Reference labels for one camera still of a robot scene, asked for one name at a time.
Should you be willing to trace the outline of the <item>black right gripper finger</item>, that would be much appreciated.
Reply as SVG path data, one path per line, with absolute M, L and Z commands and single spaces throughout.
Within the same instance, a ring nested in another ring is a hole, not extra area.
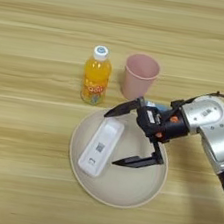
M 121 103 L 118 106 L 115 106 L 113 109 L 107 111 L 104 115 L 105 117 L 117 117 L 121 115 L 126 115 L 132 110 L 138 109 L 145 104 L 145 100 L 143 97 L 136 98 L 133 101 L 128 101 L 125 103 Z
M 126 168 L 144 168 L 153 165 L 163 165 L 164 159 L 161 152 L 161 145 L 156 141 L 153 143 L 148 142 L 144 153 L 131 155 L 129 157 L 124 157 L 112 162 L 113 165 L 118 165 L 119 167 Z

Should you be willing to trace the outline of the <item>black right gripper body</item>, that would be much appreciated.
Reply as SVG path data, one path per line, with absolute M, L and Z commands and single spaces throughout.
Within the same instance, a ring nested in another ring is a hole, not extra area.
M 154 123 L 150 125 L 147 133 L 151 142 L 167 143 L 170 140 L 189 134 L 180 109 L 160 111 L 158 108 L 153 108 L 152 115 Z

